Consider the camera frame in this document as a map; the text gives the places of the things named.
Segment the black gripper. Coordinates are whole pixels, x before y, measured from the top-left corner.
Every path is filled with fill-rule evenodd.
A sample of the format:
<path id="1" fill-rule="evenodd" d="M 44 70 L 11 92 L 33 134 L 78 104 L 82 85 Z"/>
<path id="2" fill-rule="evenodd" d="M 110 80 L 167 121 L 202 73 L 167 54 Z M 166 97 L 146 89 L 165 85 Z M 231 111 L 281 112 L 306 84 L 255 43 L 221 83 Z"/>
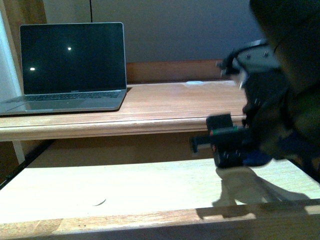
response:
<path id="1" fill-rule="evenodd" d="M 191 151 L 212 149 L 217 168 L 234 168 L 244 166 L 249 148 L 248 130 L 234 125 L 230 114 L 211 115 L 206 119 L 209 136 L 194 136 L 189 139 Z"/>

